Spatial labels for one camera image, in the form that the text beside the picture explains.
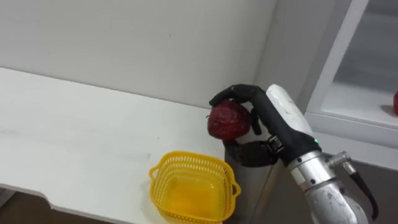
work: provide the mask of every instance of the yellow basket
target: yellow basket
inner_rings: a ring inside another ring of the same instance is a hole
[[[171,222],[221,223],[232,215],[241,193],[227,163],[192,152],[166,154],[149,177],[150,198]]]

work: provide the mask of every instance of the white shelf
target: white shelf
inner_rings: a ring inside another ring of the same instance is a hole
[[[331,134],[315,132],[314,136],[319,140],[319,144],[325,153],[334,155],[346,151],[356,161],[398,170],[397,149],[341,138]]]
[[[393,97],[392,92],[333,82],[322,104],[322,111],[330,116],[398,130],[398,116],[392,107]]]

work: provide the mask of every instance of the black cable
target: black cable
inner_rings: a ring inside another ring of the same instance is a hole
[[[365,194],[368,197],[373,208],[372,219],[373,221],[376,220],[377,217],[379,216],[379,207],[377,205],[376,199],[374,199],[373,197],[372,192],[370,191],[365,181],[362,179],[361,175],[358,172],[351,174],[350,177],[355,182],[355,184],[362,190],[363,194]]]

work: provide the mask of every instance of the red fruit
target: red fruit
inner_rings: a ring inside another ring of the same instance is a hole
[[[221,140],[233,140],[250,130],[250,114],[245,107],[226,100],[213,107],[207,121],[211,136]]]
[[[398,115],[398,92],[394,95],[394,111]]]

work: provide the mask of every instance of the white table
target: white table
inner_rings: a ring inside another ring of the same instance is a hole
[[[207,134],[208,113],[0,68],[0,187],[85,217],[163,223],[148,171],[173,150],[223,158]]]

